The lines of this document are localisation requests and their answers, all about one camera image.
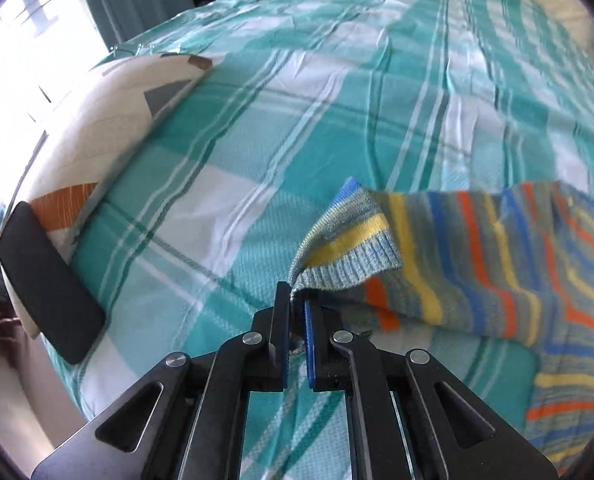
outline yellow stripe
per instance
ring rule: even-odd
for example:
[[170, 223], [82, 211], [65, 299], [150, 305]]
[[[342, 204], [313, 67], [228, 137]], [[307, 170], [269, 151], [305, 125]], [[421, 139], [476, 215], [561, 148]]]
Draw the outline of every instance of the yellow stripe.
[[404, 196], [400, 193], [389, 195], [394, 231], [397, 236], [399, 254], [404, 262], [404, 277], [411, 283], [421, 298], [421, 310], [424, 321], [432, 325], [442, 322], [443, 311], [433, 289], [428, 286], [417, 268], [417, 248], [413, 240], [406, 217]]
[[541, 388], [551, 386], [594, 386], [594, 377], [586, 374], [542, 374], [535, 375], [535, 384]]
[[495, 206], [490, 196], [486, 195], [484, 197], [484, 205], [488, 214], [488, 221], [492, 225], [493, 230], [495, 231], [495, 236], [497, 237], [498, 248], [500, 250], [501, 267], [504, 271], [506, 283], [514, 291], [520, 292], [528, 299], [528, 304], [530, 306], [530, 318], [528, 321], [528, 336], [526, 337], [526, 346], [532, 346], [535, 344], [535, 341], [537, 341], [540, 317], [542, 315], [542, 304], [535, 294], [529, 290], [526, 290], [519, 285], [519, 282], [517, 282], [513, 260], [511, 259], [510, 251], [508, 250], [508, 236], [506, 235], [506, 229], [504, 228], [504, 224], [497, 219], [495, 214]]
[[586, 444], [580, 444], [579, 446], [569, 447], [566, 451], [561, 451], [559, 453], [553, 453], [552, 455], [547, 455], [546, 458], [551, 462], [559, 462], [560, 460], [566, 458], [567, 456], [577, 455], [577, 453], [581, 452], [586, 447]]
[[576, 207], [573, 209], [573, 214], [579, 216], [584, 224], [589, 226], [594, 231], [594, 218], [589, 215], [586, 211], [584, 211], [581, 207]]
[[579, 277], [577, 270], [575, 270], [574, 267], [571, 267], [566, 254], [559, 248], [559, 246], [555, 244], [554, 246], [558, 256], [564, 261], [568, 280], [575, 285], [584, 296], [594, 301], [594, 288]]
[[363, 244], [369, 238], [388, 229], [388, 222], [383, 213], [378, 213], [360, 224], [344, 231], [326, 245], [321, 246], [306, 260], [306, 267], [317, 267], [338, 260], [348, 251]]

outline silver screw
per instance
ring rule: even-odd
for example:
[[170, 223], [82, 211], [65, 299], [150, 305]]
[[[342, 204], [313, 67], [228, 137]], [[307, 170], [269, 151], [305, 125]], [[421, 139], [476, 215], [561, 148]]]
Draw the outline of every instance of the silver screw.
[[413, 350], [408, 357], [410, 357], [410, 360], [416, 365], [425, 365], [430, 361], [430, 355], [428, 355], [428, 352], [420, 349]]
[[171, 368], [177, 368], [183, 366], [186, 363], [186, 356], [181, 352], [172, 352], [166, 357], [166, 364]]
[[257, 343], [261, 343], [263, 337], [259, 332], [246, 332], [244, 334], [244, 337], [242, 337], [241, 339], [244, 342], [244, 344], [256, 345]]
[[348, 330], [337, 330], [333, 334], [333, 339], [338, 343], [350, 343], [353, 340], [353, 334]]

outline green and white checkered fabric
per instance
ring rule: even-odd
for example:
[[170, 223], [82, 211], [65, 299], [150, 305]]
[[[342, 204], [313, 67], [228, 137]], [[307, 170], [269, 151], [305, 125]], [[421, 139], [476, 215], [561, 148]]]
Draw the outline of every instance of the green and white checkered fabric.
[[[214, 69], [146, 140], [72, 266], [108, 313], [80, 365], [52, 353], [92, 417], [168, 352], [199, 355], [273, 301], [349, 176], [377, 190], [563, 180], [594, 196], [594, 69], [529, 0], [218, 0], [115, 57], [187, 52]], [[412, 322], [383, 348], [430, 348], [522, 430], [535, 356]], [[349, 476], [341, 394], [251, 398], [243, 479]]]

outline knitted garment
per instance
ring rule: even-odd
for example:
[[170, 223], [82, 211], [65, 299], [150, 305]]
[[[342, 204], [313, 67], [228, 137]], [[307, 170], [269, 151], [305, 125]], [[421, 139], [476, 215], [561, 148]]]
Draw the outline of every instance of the knitted garment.
[[404, 195], [349, 180], [291, 283], [353, 300], [357, 333], [407, 316], [514, 339], [540, 361], [524, 436], [564, 468], [594, 432], [594, 200], [568, 185]]

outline black rectangular object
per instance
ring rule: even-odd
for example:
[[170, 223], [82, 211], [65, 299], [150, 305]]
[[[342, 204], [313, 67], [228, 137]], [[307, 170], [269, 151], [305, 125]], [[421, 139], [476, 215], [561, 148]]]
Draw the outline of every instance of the black rectangular object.
[[106, 323], [96, 302], [48, 239], [27, 202], [0, 238], [0, 261], [32, 320], [67, 362], [83, 360]]

